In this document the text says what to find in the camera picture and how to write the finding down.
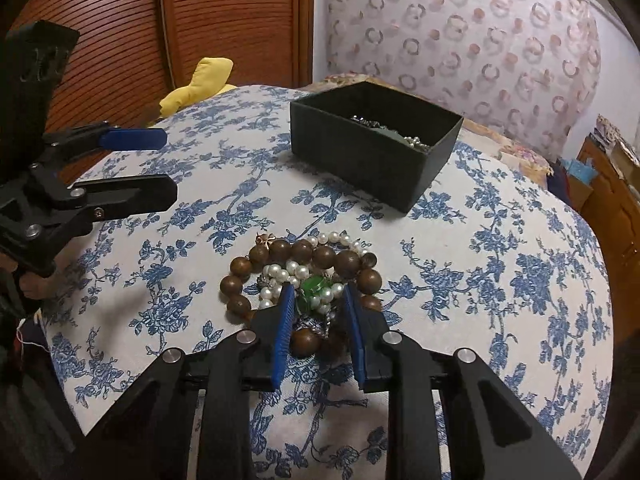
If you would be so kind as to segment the silver blue-gem hair comb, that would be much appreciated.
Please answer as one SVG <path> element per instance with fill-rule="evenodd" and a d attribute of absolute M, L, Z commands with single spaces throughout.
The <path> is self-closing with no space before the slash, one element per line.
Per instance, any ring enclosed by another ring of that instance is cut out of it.
<path fill-rule="evenodd" d="M 417 136 L 403 136 L 397 130 L 390 129 L 376 120 L 369 120 L 357 115 L 352 116 L 350 120 L 376 133 L 382 134 L 382 136 L 387 136 L 392 140 L 406 144 L 409 148 L 413 148 L 420 153 L 427 153 L 431 149 L 429 145 L 423 143 Z"/>

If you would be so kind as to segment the black jewelry box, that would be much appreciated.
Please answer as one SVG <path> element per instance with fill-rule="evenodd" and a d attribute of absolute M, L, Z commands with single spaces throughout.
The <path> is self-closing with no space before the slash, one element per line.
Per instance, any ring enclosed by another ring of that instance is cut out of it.
<path fill-rule="evenodd" d="M 431 149 L 420 153 L 352 122 L 376 120 Z M 290 103 L 292 152 L 406 214 L 448 162 L 463 118 L 396 90 L 358 82 Z"/>

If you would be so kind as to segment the wooden louvered wardrobe door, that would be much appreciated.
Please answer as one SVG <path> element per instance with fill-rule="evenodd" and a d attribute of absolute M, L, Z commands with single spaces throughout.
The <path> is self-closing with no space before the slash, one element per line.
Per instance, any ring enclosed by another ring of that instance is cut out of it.
<path fill-rule="evenodd" d="M 47 127 L 142 126 L 202 58 L 230 58 L 232 84 L 311 80 L 314 0 L 1 0 L 1 27 L 78 30 Z"/>

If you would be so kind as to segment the yellow Pikachu plush toy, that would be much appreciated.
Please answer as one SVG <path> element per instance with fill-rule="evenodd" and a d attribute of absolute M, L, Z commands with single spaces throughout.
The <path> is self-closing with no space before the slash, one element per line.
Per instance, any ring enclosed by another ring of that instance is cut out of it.
<path fill-rule="evenodd" d="M 188 84 L 175 88 L 160 102 L 145 109 L 141 118 L 142 125 L 153 125 L 185 107 L 235 89 L 233 84 L 228 83 L 233 66 L 230 58 L 202 58 L 196 64 Z"/>

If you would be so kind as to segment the wooden side cabinet desk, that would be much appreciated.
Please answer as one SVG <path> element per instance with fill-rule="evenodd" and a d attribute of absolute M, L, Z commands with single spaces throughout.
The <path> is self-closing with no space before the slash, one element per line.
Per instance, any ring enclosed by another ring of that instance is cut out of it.
<path fill-rule="evenodd" d="M 620 344 L 639 329 L 639 205 L 591 138 L 585 138 L 577 159 L 591 159 L 598 172 L 580 214 L 600 243 L 611 289 L 614 340 Z"/>

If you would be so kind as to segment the blue plastic bag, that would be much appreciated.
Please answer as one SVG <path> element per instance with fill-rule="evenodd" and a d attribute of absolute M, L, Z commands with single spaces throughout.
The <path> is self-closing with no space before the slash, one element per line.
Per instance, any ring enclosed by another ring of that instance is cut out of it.
<path fill-rule="evenodd" d="M 569 176 L 585 185 L 590 185 L 591 181 L 599 174 L 593 166 L 591 157 L 588 157 L 586 162 L 581 162 L 576 158 L 561 159 L 561 164 Z"/>

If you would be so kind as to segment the patterned sheer curtain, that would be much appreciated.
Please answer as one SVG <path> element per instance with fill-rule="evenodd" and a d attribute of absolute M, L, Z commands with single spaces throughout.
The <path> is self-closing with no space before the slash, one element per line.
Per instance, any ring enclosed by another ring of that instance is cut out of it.
<path fill-rule="evenodd" d="M 596 93 L 586 0 L 328 0 L 328 66 L 365 74 L 548 159 Z"/>

